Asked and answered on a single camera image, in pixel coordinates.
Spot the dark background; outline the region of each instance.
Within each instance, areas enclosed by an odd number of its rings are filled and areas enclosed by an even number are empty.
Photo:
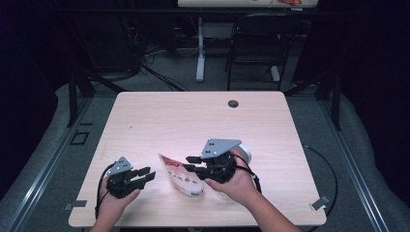
[[[91,5],[82,7],[118,7],[110,1],[87,3]],[[69,6],[81,1],[61,4]],[[175,1],[167,4],[175,6]],[[366,127],[377,168],[391,190],[410,205],[410,19],[404,12],[408,6],[381,0],[370,4],[324,0],[319,11],[352,12],[358,6],[362,6],[365,17],[353,23],[326,19],[311,23],[294,80],[309,79],[341,64],[342,93],[355,105]],[[71,34],[64,22],[46,17],[43,8],[43,1],[0,3],[0,156],[7,164],[0,169],[0,197],[42,139],[57,106],[54,92],[68,83],[73,64],[96,72],[131,72],[139,64],[137,51],[129,47],[117,17],[71,18],[81,25],[70,28],[74,31]],[[160,17],[150,22],[146,28],[154,29],[146,29],[147,37],[172,49],[174,43],[163,38],[172,35],[175,21]],[[157,30],[158,25],[166,26]],[[78,35],[84,43],[78,42]],[[97,46],[106,47],[100,52],[109,55],[95,54],[92,35],[103,39]]]

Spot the desk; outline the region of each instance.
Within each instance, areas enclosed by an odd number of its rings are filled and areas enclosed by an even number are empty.
[[[178,0],[178,7],[185,8],[292,8],[293,10],[301,10],[302,8],[315,8],[318,0],[302,0],[302,4],[297,6],[291,6],[289,4],[281,3],[278,0]],[[196,66],[196,81],[202,82],[204,80],[205,69],[205,55],[203,47],[203,39],[207,38],[203,33],[203,29],[206,28],[206,24],[202,22],[202,17],[198,21],[198,64]],[[216,26],[216,23],[209,23],[208,27],[213,30],[212,27],[218,27],[220,33],[220,26]],[[221,36],[213,36],[212,38],[230,38],[232,31],[232,25],[225,26],[224,32],[222,30]],[[271,74],[274,81],[279,79],[277,67],[271,69]]]
[[[235,100],[238,107],[228,102]],[[77,200],[70,225],[95,222],[98,181],[104,169],[126,157],[135,168],[151,166],[156,179],[129,205],[117,226],[254,226],[252,215],[205,185],[200,197],[172,187],[158,154],[184,162],[199,156],[208,138],[241,139],[252,152],[250,167],[263,194],[297,225],[321,225],[322,209],[305,153],[281,92],[140,92],[118,95]]]

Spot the gray carpet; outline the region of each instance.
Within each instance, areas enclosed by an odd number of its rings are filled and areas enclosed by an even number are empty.
[[[294,54],[291,60],[282,90],[292,87],[290,76],[296,64],[297,54]],[[154,63],[148,65],[158,73],[177,79],[191,91],[219,91],[225,90],[226,87],[226,72],[223,71],[224,62],[225,59],[220,56],[219,47],[216,46],[215,50],[209,48],[205,64],[205,81],[202,83],[195,81],[196,56],[185,57],[160,52],[155,56]],[[133,78],[118,81],[116,84],[130,91],[169,91],[169,88],[162,82],[143,72]],[[70,211],[64,210],[63,207],[65,203],[76,200],[86,170],[103,132],[104,124],[115,101],[113,91],[100,83],[94,83],[94,85],[97,95],[90,101],[80,99],[80,102],[88,107],[73,128],[74,131],[89,132],[83,145],[70,145],[73,131],[70,133],[66,128],[69,122],[68,87],[64,86],[57,91],[59,107],[53,122],[17,181],[0,203],[0,231],[7,231],[14,222],[15,214],[19,211],[18,207],[24,201],[26,193],[36,181],[44,164],[58,150],[57,147],[65,134],[69,134],[70,137],[67,139],[68,144],[62,146],[61,159],[57,160],[52,177],[45,183],[46,188],[44,192],[41,192],[40,200],[33,203],[35,206],[33,211],[27,213],[26,219],[21,220],[21,226],[18,228],[20,231],[80,230],[68,225]],[[259,84],[253,85],[253,83],[245,85],[250,89],[260,87]],[[272,84],[269,83],[264,87],[272,87]],[[336,204],[329,214],[328,221],[315,231],[374,231],[363,200],[347,171],[343,151],[337,142],[335,131],[327,120],[329,115],[323,107],[325,105],[326,109],[327,103],[314,99],[312,95],[314,89],[315,87],[311,86],[298,96],[289,97],[287,100],[302,143],[322,154],[337,174]],[[341,102],[340,125],[342,127],[340,134],[360,167],[388,228],[390,231],[410,231],[410,211],[387,188],[383,178],[374,167],[374,157],[366,130],[357,117],[353,106],[345,98],[342,98]],[[330,167],[311,150],[306,149],[306,155],[319,194],[334,199],[336,185]],[[302,229],[308,231],[311,228],[304,227]]]

